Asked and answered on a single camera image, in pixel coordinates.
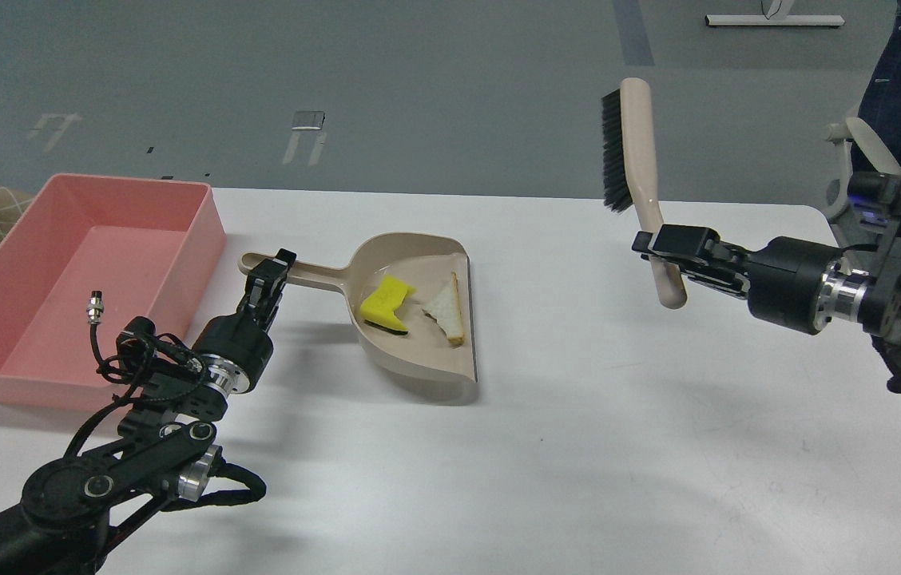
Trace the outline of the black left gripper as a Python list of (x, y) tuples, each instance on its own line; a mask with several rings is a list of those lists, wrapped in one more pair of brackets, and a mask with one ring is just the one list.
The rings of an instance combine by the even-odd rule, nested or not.
[(236, 313), (212, 318), (196, 339), (192, 349), (213, 357), (218, 363), (230, 363), (240, 374), (235, 393), (256, 389), (268, 361), (274, 353), (269, 328), (276, 317), (288, 274), (296, 254), (281, 248), (247, 273), (244, 295)]

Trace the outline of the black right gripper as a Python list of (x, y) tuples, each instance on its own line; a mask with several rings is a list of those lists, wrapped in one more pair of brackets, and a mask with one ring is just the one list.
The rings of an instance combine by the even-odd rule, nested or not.
[(757, 319), (816, 335), (824, 273), (841, 256), (831, 245), (780, 236), (750, 252), (709, 227), (665, 224), (638, 232), (632, 250), (656, 267), (677, 269), (693, 283), (746, 299)]

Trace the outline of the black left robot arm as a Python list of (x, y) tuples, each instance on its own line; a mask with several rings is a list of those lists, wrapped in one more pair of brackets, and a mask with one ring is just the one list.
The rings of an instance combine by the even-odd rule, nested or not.
[(216, 444), (228, 397), (260, 381), (274, 351), (269, 328), (296, 256), (254, 264), (234, 313), (214, 317), (195, 345), (133, 318), (102, 356), (102, 292), (88, 305), (97, 373), (123, 386), (90, 416), (60, 458), (38, 467), (0, 513), (0, 574), (93, 574), (158, 513), (242, 506), (267, 494)]

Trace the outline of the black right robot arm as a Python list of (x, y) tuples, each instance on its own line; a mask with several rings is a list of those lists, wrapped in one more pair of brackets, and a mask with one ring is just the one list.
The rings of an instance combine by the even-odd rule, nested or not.
[(847, 190), (869, 200), (883, 222), (873, 239), (831, 247), (779, 236), (751, 251), (708, 227), (666, 224), (659, 232), (639, 232), (633, 250), (743, 299), (765, 323), (806, 335), (834, 319), (859, 324), (895, 360), (889, 388), (901, 393), (901, 176), (857, 173)]

